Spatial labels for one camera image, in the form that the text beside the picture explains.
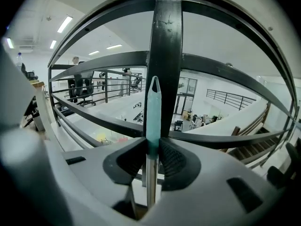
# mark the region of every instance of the black metal frame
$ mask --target black metal frame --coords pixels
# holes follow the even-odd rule
[[[256,101],[255,99],[250,97],[241,96],[241,95],[237,95],[225,91],[214,90],[214,89],[207,89],[206,97],[212,98],[213,100],[221,101],[224,104],[228,104],[232,107],[237,108],[238,110],[241,110],[242,108],[245,108],[245,106],[252,104],[253,101]]]
[[[70,46],[95,28],[123,16],[152,10],[154,11],[154,17],[149,52],[138,51],[105,56],[90,60],[78,66],[55,65],[55,62],[58,60],[58,58],[68,48],[70,48]],[[208,58],[183,54],[183,12],[196,13],[218,20],[236,29],[257,44],[271,59],[281,76],[284,78],[292,97],[291,110],[288,111],[268,89],[247,74]],[[176,138],[198,145],[208,146],[214,149],[222,149],[234,146],[244,146],[246,143],[257,143],[260,140],[274,137],[276,134],[282,135],[284,132],[292,129],[287,129],[285,127],[283,131],[277,132],[276,134],[267,133],[267,135],[263,134],[259,136],[253,135],[243,137],[209,137],[179,132],[176,134],[176,132],[169,131],[170,122],[173,116],[174,102],[177,96],[181,69],[207,73],[242,85],[270,101],[281,111],[286,113],[288,118],[293,119],[293,116],[291,115],[292,109],[295,108],[296,110],[297,108],[296,91],[293,83],[293,76],[287,64],[286,58],[284,57],[277,43],[271,37],[270,33],[239,5],[230,0],[108,0],[99,5],[90,13],[88,13],[68,32],[62,42],[58,45],[49,61],[48,79],[52,107],[54,108],[55,106],[53,98],[56,98],[63,105],[100,126],[132,137],[145,135],[147,111],[146,96],[144,109],[145,115],[142,130],[141,126],[116,120],[111,117],[103,116],[101,118],[96,118],[83,107],[77,106],[68,100],[56,97],[52,91],[51,82],[61,79],[65,76],[89,70],[101,70],[105,71],[106,73],[111,73],[111,71],[108,69],[125,66],[148,67],[145,95],[147,95],[149,90],[152,77],[154,75],[159,77],[162,91],[161,135],[163,137]],[[51,78],[51,70],[61,68],[66,68],[67,70],[55,76],[54,78]],[[55,109],[54,112],[55,116],[57,117],[57,111]]]

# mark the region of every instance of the metal railing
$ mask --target metal railing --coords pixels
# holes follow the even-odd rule
[[[59,57],[63,55],[68,48],[97,27],[123,16],[146,11],[154,11],[149,51],[135,51],[104,56],[92,59],[74,67],[55,64]],[[274,94],[251,76],[209,58],[184,54],[182,52],[183,12],[207,16],[227,24],[238,32],[244,34],[257,46],[259,46],[274,63],[288,87],[289,93],[292,97],[290,110],[287,110],[283,103],[281,103]],[[292,130],[292,128],[288,128],[288,122],[290,120],[295,121],[296,119],[297,114],[295,113],[292,115],[293,108],[295,108],[295,112],[297,108],[293,76],[281,49],[271,37],[270,33],[262,27],[260,23],[258,23],[253,17],[249,16],[249,14],[240,6],[237,6],[230,0],[108,0],[93,9],[68,32],[61,43],[57,46],[48,64],[49,94],[58,123],[60,118],[62,120],[68,119],[56,111],[54,99],[57,99],[71,111],[78,113],[82,117],[99,126],[130,137],[145,136],[147,103],[144,103],[144,120],[142,126],[128,121],[118,120],[104,114],[96,117],[88,109],[76,105],[67,99],[57,97],[55,92],[52,91],[52,83],[66,76],[92,70],[105,72],[112,68],[125,67],[147,67],[148,72],[145,83],[146,95],[149,90],[152,77],[155,75],[158,76],[162,92],[162,137],[170,137],[213,149],[234,148],[252,145],[276,136],[279,136],[279,141],[281,141],[284,133]],[[65,69],[64,72],[52,77],[52,70],[62,68]],[[241,137],[207,136],[169,131],[173,116],[174,102],[177,96],[180,71],[182,69],[218,76],[239,84],[260,95],[287,115],[287,120],[283,130]],[[232,102],[236,103],[234,102],[236,100],[234,97],[230,97],[229,93],[226,95],[227,98],[222,98],[222,102],[228,103],[231,101],[230,99],[232,99]],[[251,102],[252,99],[244,97],[241,99],[240,104],[239,101],[240,100],[238,100],[237,108],[241,109],[243,106],[247,105],[247,103]],[[80,129],[74,126],[70,127],[70,129],[86,141],[88,140],[92,146],[98,146],[98,144],[90,140],[89,136]]]
[[[66,68],[73,68],[73,65],[57,65],[55,67],[55,70],[60,70],[62,69],[66,69]],[[93,92],[91,94],[84,94],[81,96],[75,96],[75,97],[70,97],[69,99],[67,99],[68,101],[73,101],[73,100],[77,100],[77,99],[83,99],[83,98],[88,98],[88,97],[92,97],[92,101],[88,101],[86,103],[81,104],[81,106],[85,106],[88,104],[94,104],[96,102],[99,101],[105,101],[106,103],[108,103],[108,99],[110,98],[114,98],[114,97],[118,97],[118,96],[123,96],[123,95],[131,95],[131,93],[136,93],[136,92],[142,92],[145,90],[145,78],[141,77],[141,76],[136,76],[133,74],[128,74],[128,73],[121,73],[121,72],[117,72],[117,71],[109,71],[106,70],[104,72],[104,78],[84,78],[82,77],[81,80],[83,80],[83,82],[85,80],[89,80],[89,83],[92,85],[88,85],[88,86],[82,86],[82,87],[72,87],[72,88],[66,88],[66,89],[59,89],[59,90],[55,90],[52,91],[52,94],[56,94],[56,93],[61,93],[61,92],[65,92],[67,91],[69,94],[64,96],[70,97],[70,94],[73,90],[77,90],[77,89],[86,89],[86,88],[104,88],[103,91],[101,92]],[[118,75],[122,75],[122,79],[121,78],[108,78],[108,73],[113,73],[113,74],[118,74]],[[74,78],[65,78],[65,79],[57,79],[56,81],[70,81],[70,80],[75,80]],[[101,95],[103,94],[103,98],[97,99],[97,100],[93,100],[93,96],[96,95]]]
[[[256,101],[255,99],[250,97],[213,89],[207,89],[206,97],[221,101],[224,104],[228,104],[232,107],[237,108],[238,110],[241,110]]]

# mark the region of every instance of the staircase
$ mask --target staircase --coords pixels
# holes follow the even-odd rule
[[[268,133],[269,131],[265,128],[261,128],[256,134]],[[273,146],[277,144],[278,138],[272,138],[264,142],[260,142],[254,145],[247,145],[237,147],[230,151],[229,154],[235,157],[237,160],[244,164],[251,163],[258,158],[262,157],[266,153],[272,150]]]

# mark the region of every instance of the ceiling light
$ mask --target ceiling light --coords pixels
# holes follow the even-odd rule
[[[117,48],[117,47],[121,47],[121,46],[122,46],[121,44],[118,44],[118,45],[114,45],[114,46],[111,46],[111,47],[107,47],[107,49]]]
[[[52,41],[52,43],[51,43],[51,45],[50,45],[50,48],[51,48],[51,49],[53,49],[53,48],[54,48],[54,46],[55,46],[55,43],[56,43],[56,40],[53,40],[53,41]]]
[[[97,54],[97,53],[99,53],[99,51],[96,50],[96,51],[90,53],[89,55],[93,55],[93,54]]]
[[[65,27],[68,25],[68,23],[71,22],[72,19],[73,19],[72,17],[69,17],[69,16],[66,17],[65,21],[63,21],[62,25],[60,26],[60,28],[58,29],[57,32],[59,32],[59,33],[63,32],[63,30],[65,29]]]
[[[10,48],[14,48],[13,43],[11,42],[11,39],[10,39],[10,38],[7,38],[6,41],[8,42],[8,46],[9,46]]]

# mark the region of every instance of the glass door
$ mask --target glass door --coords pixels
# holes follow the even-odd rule
[[[185,105],[185,97],[186,96],[177,95],[174,107],[174,114],[182,115]]]

